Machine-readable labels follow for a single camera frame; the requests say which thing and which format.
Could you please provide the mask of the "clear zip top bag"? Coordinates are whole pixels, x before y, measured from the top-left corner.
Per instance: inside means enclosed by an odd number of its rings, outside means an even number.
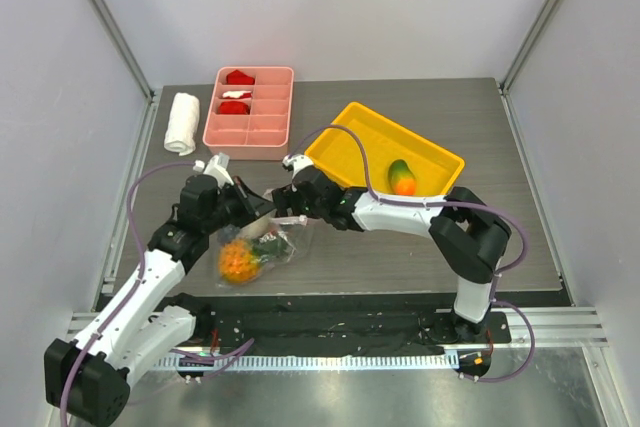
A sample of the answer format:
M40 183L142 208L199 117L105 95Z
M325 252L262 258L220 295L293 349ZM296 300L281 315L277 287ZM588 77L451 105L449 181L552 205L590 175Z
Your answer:
M298 261L309 250L314 227L315 220L305 215L267 216L243 228L225 227L216 234L214 266L219 283L245 285Z

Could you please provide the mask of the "fake pineapple orange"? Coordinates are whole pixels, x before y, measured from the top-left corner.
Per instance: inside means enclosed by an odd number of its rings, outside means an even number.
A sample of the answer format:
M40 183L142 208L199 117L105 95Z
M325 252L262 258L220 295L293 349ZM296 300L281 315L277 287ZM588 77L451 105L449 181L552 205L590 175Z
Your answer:
M260 258L245 239L224 245L218 256L218 272L224 281L243 284L254 280L261 270Z

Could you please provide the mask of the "fake mango orange green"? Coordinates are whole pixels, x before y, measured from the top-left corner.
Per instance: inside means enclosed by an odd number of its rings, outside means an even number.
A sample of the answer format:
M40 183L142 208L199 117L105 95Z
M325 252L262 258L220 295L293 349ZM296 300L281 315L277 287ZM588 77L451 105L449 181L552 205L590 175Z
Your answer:
M394 160L387 172L387 179L393 194L413 196L417 189L417 180L403 159Z

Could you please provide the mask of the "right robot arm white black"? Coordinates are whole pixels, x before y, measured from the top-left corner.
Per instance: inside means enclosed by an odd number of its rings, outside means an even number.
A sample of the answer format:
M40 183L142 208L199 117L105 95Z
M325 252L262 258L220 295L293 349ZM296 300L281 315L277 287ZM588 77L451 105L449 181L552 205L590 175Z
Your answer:
M270 196L278 217L305 215L340 231L399 232L433 241L457 276L453 333L472 342L486 332L494 274L511 229L470 190L456 187L436 197L384 197L363 186L341 187L311 166Z

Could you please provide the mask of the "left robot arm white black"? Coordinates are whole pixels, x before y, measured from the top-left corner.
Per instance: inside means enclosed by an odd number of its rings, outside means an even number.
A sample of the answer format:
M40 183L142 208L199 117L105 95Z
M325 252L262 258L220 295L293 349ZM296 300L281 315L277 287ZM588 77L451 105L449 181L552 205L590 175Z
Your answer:
M46 349L46 399L62 425L69 416L112 425L161 357L184 341L200 346L211 338L213 322L200 312L169 306L154 317L153 310L208 250L213 233L245 227L274 208L238 177L220 183L199 174L186 181L121 290L73 340L56 339Z

